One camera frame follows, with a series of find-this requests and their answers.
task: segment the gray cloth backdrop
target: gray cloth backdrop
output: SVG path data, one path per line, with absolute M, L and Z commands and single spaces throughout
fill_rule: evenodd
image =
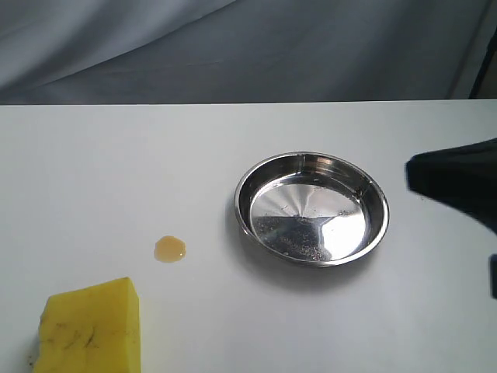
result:
M 444 99 L 490 2 L 0 0 L 0 103 Z

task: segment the white table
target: white table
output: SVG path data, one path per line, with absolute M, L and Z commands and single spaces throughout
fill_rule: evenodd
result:
M 495 372 L 497 237 L 404 176 L 494 137 L 495 100 L 0 107 L 0 371 L 30 371 L 49 295 L 130 276 L 144 373 Z M 381 185 L 391 225 L 365 260 L 309 270 L 241 241 L 238 180 L 293 150 Z M 184 260 L 154 259 L 163 235 Z

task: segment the black plastic object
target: black plastic object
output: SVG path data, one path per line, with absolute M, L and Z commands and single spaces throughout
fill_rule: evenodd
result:
M 497 234 L 497 138 L 415 155 L 406 165 L 410 190 L 470 215 Z M 497 257 L 490 259 L 497 298 Z

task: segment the liquid drop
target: liquid drop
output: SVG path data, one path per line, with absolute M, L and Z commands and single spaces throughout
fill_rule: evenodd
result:
M 159 262 L 172 263 L 186 255 L 186 245 L 181 239 L 172 235 L 162 237 L 155 244 L 154 256 Z

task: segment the shallow metal dish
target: shallow metal dish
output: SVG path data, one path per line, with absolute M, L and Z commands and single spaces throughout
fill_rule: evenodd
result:
M 371 251 L 388 226 L 388 204 L 363 170 L 312 152 L 276 155 L 252 167 L 235 192 L 243 231 L 271 253 L 330 267 Z

